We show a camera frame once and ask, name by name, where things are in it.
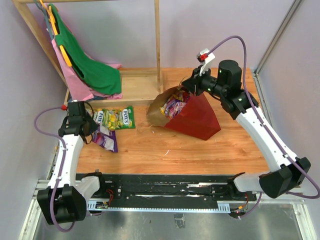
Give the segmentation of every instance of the wooden table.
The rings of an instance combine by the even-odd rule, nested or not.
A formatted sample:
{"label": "wooden table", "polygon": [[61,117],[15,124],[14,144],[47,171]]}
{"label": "wooden table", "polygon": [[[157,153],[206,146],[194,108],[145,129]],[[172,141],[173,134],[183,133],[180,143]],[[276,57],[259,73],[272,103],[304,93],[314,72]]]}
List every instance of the wooden table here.
{"label": "wooden table", "polygon": [[[164,68],[164,89],[177,86],[192,68]],[[217,76],[217,69],[211,74]],[[250,70],[246,72],[249,91],[258,100]],[[221,131],[204,141],[162,127],[150,126],[148,106],[134,108],[135,129],[116,131],[118,153],[91,143],[81,151],[77,172],[117,174],[232,175],[268,170],[261,152],[247,132],[226,113],[220,102],[207,95]]]}

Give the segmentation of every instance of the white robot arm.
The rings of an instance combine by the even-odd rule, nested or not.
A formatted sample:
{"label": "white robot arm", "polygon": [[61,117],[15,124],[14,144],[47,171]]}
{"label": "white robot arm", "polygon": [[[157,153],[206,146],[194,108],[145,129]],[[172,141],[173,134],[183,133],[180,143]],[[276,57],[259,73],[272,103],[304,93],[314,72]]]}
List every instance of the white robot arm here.
{"label": "white robot arm", "polygon": [[[298,158],[284,144],[265,120],[258,102],[248,93],[254,106],[251,105],[246,92],[241,89],[242,69],[238,63],[233,60],[221,61],[215,78],[211,76],[211,69],[207,67],[211,65],[215,56],[205,49],[197,55],[197,58],[201,65],[193,70],[192,76],[183,81],[182,85],[196,96],[207,92],[219,100],[222,108],[252,137],[269,167],[268,172],[255,174],[242,172],[235,175],[228,183],[230,193],[236,196],[239,193],[255,191],[277,198],[300,185],[305,176],[289,159],[295,161],[306,173],[311,166],[309,160],[306,157]],[[281,148],[285,149],[286,154],[283,154]]]}
{"label": "white robot arm", "polygon": [[55,169],[47,188],[39,190],[37,194],[37,201],[48,224],[84,220],[89,199],[92,196],[99,197],[107,190],[101,172],[88,173],[76,186],[81,149],[87,142],[86,137],[92,135],[98,125],[87,113],[84,101],[70,102],[67,111],[68,115],[58,131],[60,141]]}

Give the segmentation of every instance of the brown paper bag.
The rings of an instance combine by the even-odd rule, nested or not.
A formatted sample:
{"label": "brown paper bag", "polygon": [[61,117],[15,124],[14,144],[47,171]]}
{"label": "brown paper bag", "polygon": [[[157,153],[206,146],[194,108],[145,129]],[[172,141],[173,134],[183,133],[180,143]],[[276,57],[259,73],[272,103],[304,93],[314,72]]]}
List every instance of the brown paper bag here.
{"label": "brown paper bag", "polygon": [[180,86],[169,88],[154,99],[146,114],[149,123],[199,139],[208,140],[219,132],[221,128],[214,110],[204,94],[199,96],[191,94],[189,101],[181,110],[181,113],[173,119],[169,119],[161,113],[160,107],[180,88]]}

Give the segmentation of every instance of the halls candy bag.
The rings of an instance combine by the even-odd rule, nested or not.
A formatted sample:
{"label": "halls candy bag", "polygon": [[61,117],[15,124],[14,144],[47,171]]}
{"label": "halls candy bag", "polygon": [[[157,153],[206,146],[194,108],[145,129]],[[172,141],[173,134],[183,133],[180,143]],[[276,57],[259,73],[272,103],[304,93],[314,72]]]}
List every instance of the halls candy bag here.
{"label": "halls candy bag", "polygon": [[[92,116],[92,110],[86,109],[86,111]],[[116,132],[109,131],[108,128],[101,126],[102,117],[97,118],[97,112],[94,112],[93,120],[99,124],[98,129],[92,135],[92,142],[98,144],[105,150],[111,151],[113,153],[118,152],[118,145],[116,139]]]}
{"label": "halls candy bag", "polygon": [[116,110],[98,108],[93,119],[109,130],[136,128],[132,106]]}

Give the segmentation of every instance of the pink cloth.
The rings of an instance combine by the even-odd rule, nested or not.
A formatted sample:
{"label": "pink cloth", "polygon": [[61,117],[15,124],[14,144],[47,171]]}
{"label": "pink cloth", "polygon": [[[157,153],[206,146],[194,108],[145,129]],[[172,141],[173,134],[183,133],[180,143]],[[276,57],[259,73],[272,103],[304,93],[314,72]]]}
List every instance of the pink cloth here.
{"label": "pink cloth", "polygon": [[[72,100],[78,101],[87,101],[94,98],[95,96],[104,97],[108,100],[111,99],[122,99],[122,93],[120,94],[113,94],[113,95],[106,95],[100,93],[98,91],[93,90],[91,87],[87,86],[75,73],[72,67],[68,67],[66,64],[64,57],[62,56],[60,49],[57,46],[56,40],[53,39],[51,41],[55,54],[58,58],[62,73],[64,75],[66,84],[70,90],[70,94]],[[121,64],[108,64],[108,66],[118,69],[121,67]]]}

